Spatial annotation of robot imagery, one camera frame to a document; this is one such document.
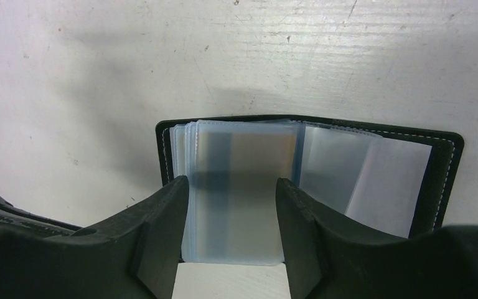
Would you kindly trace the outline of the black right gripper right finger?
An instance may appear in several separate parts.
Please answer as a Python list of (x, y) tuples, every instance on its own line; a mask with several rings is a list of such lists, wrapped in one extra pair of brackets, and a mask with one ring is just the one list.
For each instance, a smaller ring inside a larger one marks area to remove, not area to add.
[(478, 298), (478, 225), (411, 239), (365, 226), (288, 179), (276, 209), (292, 298)]

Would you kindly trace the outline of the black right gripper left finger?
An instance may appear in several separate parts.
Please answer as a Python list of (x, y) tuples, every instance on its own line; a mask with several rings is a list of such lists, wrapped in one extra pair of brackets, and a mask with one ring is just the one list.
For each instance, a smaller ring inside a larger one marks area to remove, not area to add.
[(0, 298), (171, 298), (189, 182), (70, 236), (0, 225)]

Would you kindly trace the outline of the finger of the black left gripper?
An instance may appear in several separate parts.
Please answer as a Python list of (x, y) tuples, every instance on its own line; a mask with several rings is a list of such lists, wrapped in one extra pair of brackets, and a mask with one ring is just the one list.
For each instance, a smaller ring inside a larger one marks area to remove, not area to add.
[(14, 207), (0, 196), (0, 225), (31, 231), (40, 237), (70, 236), (81, 227), (38, 216)]

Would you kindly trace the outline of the black leather card holder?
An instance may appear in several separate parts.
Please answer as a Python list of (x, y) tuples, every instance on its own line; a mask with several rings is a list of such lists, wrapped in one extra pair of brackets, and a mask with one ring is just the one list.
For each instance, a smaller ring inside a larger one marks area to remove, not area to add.
[(283, 263), (276, 182), (376, 230), (412, 237), (442, 225), (464, 149), (448, 131), (304, 115), (163, 120), (163, 183), (189, 180), (187, 263)]

